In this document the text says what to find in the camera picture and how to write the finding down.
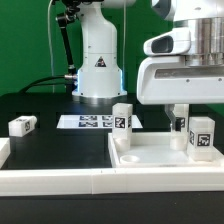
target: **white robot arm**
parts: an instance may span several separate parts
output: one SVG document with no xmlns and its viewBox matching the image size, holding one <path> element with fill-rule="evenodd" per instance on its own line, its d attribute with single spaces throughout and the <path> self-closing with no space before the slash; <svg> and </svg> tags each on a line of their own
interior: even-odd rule
<svg viewBox="0 0 224 224">
<path fill-rule="evenodd" d="M 107 103 L 125 96 L 122 71 L 117 66 L 117 30 L 103 17 L 101 8 L 131 6 L 135 0 L 62 1 L 67 15 L 71 11 L 79 18 L 83 32 L 83 65 L 78 70 L 74 99 Z"/>
</svg>

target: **green wall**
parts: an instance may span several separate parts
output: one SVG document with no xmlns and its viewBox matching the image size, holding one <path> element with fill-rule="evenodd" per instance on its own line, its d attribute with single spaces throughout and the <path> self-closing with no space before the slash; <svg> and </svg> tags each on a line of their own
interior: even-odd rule
<svg viewBox="0 0 224 224">
<path fill-rule="evenodd" d="M 47 8 L 49 0 L 2 1 L 0 8 L 0 95 L 17 92 L 37 79 L 51 75 L 50 54 L 47 36 Z M 51 31 L 55 58 L 55 75 L 67 72 L 66 58 L 59 28 L 54 18 L 63 12 L 58 3 L 52 8 Z M 123 9 L 103 9 L 106 19 L 118 30 L 118 65 L 122 68 Z M 125 88 L 136 91 L 137 71 L 146 57 L 144 42 L 171 29 L 171 25 L 160 19 L 151 9 L 149 0 L 136 0 L 127 9 L 127 39 L 125 58 Z M 77 21 L 68 27 L 75 65 L 82 64 L 82 33 Z M 31 91 L 52 91 L 38 87 Z"/>
</svg>

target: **white platform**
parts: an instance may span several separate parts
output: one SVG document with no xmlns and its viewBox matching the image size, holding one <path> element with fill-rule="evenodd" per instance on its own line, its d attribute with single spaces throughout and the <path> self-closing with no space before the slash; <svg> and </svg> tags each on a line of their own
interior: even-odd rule
<svg viewBox="0 0 224 224">
<path fill-rule="evenodd" d="M 110 154 L 115 155 L 112 164 L 119 165 L 112 134 L 108 140 Z M 169 133 L 134 133 L 131 153 L 136 153 L 140 160 L 132 168 L 131 164 L 120 164 L 107 169 L 2 170 L 0 196 L 224 191 L 221 153 L 217 151 L 213 162 L 194 162 L 184 152 L 165 154 L 168 142 Z M 144 151 L 152 155 L 142 158 Z"/>
<path fill-rule="evenodd" d="M 131 148 L 125 152 L 116 149 L 112 134 L 109 134 L 109 152 L 114 168 L 136 167 L 220 167 L 224 156 L 213 147 L 215 160 L 196 162 L 187 151 L 170 149 L 170 133 L 132 133 Z"/>
</svg>

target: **white cube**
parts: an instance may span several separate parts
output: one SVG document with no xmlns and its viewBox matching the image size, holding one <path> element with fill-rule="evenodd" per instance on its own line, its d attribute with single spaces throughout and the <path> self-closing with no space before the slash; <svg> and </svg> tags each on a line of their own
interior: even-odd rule
<svg viewBox="0 0 224 224">
<path fill-rule="evenodd" d="M 213 147 L 215 122 L 209 117 L 191 117 L 187 153 L 195 161 L 215 159 Z"/>
</svg>

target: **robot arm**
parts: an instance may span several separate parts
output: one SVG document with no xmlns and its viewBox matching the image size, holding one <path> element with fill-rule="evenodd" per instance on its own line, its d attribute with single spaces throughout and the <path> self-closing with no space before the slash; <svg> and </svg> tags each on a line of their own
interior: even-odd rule
<svg viewBox="0 0 224 224">
<path fill-rule="evenodd" d="M 62 0 L 65 13 L 57 21 L 61 28 L 69 74 L 78 77 L 73 98 L 83 102 L 111 102 L 127 94 L 123 90 L 122 71 L 117 66 L 117 30 L 107 21 L 101 8 L 122 8 L 136 0 Z M 83 65 L 76 72 L 66 26 L 79 18 L 83 33 Z"/>
</svg>

